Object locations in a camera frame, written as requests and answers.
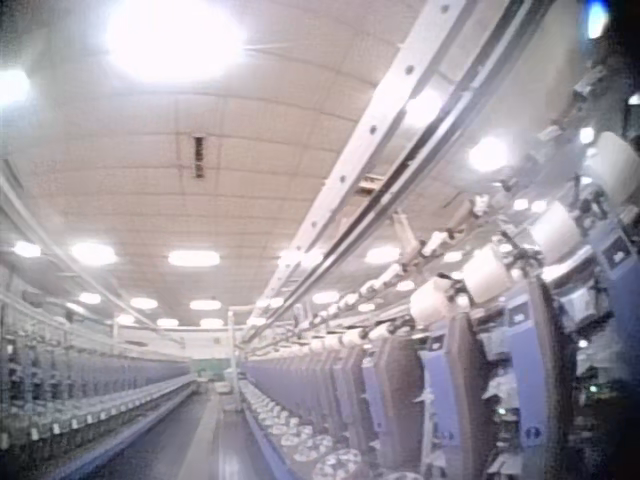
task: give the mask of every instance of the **metal frame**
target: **metal frame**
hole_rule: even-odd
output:
[[[334,213],[348,200],[375,155],[397,130],[407,101],[433,74],[434,63],[458,35],[460,24],[466,22],[476,4],[477,0],[451,0],[445,8],[441,2],[427,2],[298,229],[292,251],[308,252],[318,242]],[[295,270],[296,265],[279,266],[263,295],[275,295]],[[252,316],[260,312],[256,308]]]
[[[265,325],[249,335],[247,342],[254,340],[275,323],[315,283],[355,250],[418,180],[428,173],[442,154],[451,148],[457,134],[487,102],[501,74],[513,63],[515,54],[534,35],[552,3],[553,0],[511,2],[489,40],[442,108],[444,113],[425,128],[396,162],[383,185],[331,246],[324,260],[299,282],[284,305],[270,315]]]

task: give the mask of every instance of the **light fixture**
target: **light fixture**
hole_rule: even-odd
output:
[[[35,258],[42,255],[42,249],[35,243],[18,240],[13,247],[13,252],[25,258]]]
[[[0,108],[21,102],[29,94],[29,78],[22,70],[0,72]]]
[[[88,305],[97,305],[102,301],[102,297],[99,293],[82,292],[78,300]]]
[[[531,211],[533,213],[542,213],[547,209],[546,200],[536,200],[531,204]]]
[[[444,254],[442,261],[444,263],[455,263],[462,260],[463,253],[461,251],[447,252]]]
[[[485,137],[469,151],[469,163],[480,172],[492,172],[508,163],[506,145],[497,138]]]
[[[107,29],[111,60],[145,82],[220,75],[242,54],[244,34],[205,0],[125,0]]]
[[[587,4],[587,36],[599,38],[609,24],[609,9],[604,0],[591,0]]]
[[[583,145],[589,145],[596,138],[596,131],[591,127],[584,127],[580,129],[580,142]]]
[[[282,306],[283,303],[284,303],[284,298],[276,297],[271,299],[271,301],[269,302],[269,306],[271,308],[278,308]]]
[[[139,308],[141,310],[153,310],[158,306],[158,302],[153,298],[136,297],[132,298],[129,302],[132,307]]]
[[[400,249],[398,247],[377,247],[367,252],[364,261],[373,265],[382,265],[383,263],[395,262],[400,258]]]
[[[75,303],[71,303],[71,302],[67,302],[65,303],[65,305],[67,306],[68,309],[73,310],[76,313],[85,313],[84,308],[82,308],[80,305],[76,305]]]
[[[220,263],[220,255],[213,250],[174,250],[169,263],[178,267],[212,267]]]
[[[202,328],[222,328],[224,327],[224,320],[221,318],[203,318],[200,320],[200,327]]]
[[[433,90],[424,90],[418,97],[409,100],[405,107],[405,122],[415,127],[428,125],[440,112],[442,99]]]
[[[516,212],[521,212],[522,210],[526,210],[529,208],[529,200],[526,198],[518,198],[515,202],[513,202],[513,209]]]
[[[247,325],[259,327],[260,325],[264,325],[267,322],[266,318],[262,317],[251,317],[247,320]]]
[[[156,325],[163,328],[177,327],[180,325],[180,322],[176,318],[159,318],[156,320]]]
[[[118,317],[116,317],[116,322],[118,322],[120,325],[133,325],[134,323],[136,323],[136,319],[133,318],[133,315],[123,313],[122,315],[118,315]]]
[[[340,294],[335,290],[329,290],[327,292],[316,293],[311,300],[316,305],[325,305],[327,303],[337,302],[340,298]]]
[[[218,300],[193,300],[189,307],[191,310],[220,310],[222,304]]]
[[[358,311],[362,313],[372,312],[376,309],[376,306],[373,303],[363,303],[358,305]]]
[[[322,261],[323,258],[324,258],[324,255],[322,254],[321,251],[312,250],[303,255],[302,266],[305,268],[315,267]]]
[[[416,284],[411,280],[403,280],[402,282],[398,283],[398,285],[396,285],[396,290],[398,290],[399,292],[408,292],[409,290],[413,290],[414,288],[416,288]]]
[[[109,265],[116,261],[113,248],[100,243],[77,243],[71,248],[71,254],[80,262],[92,267]]]

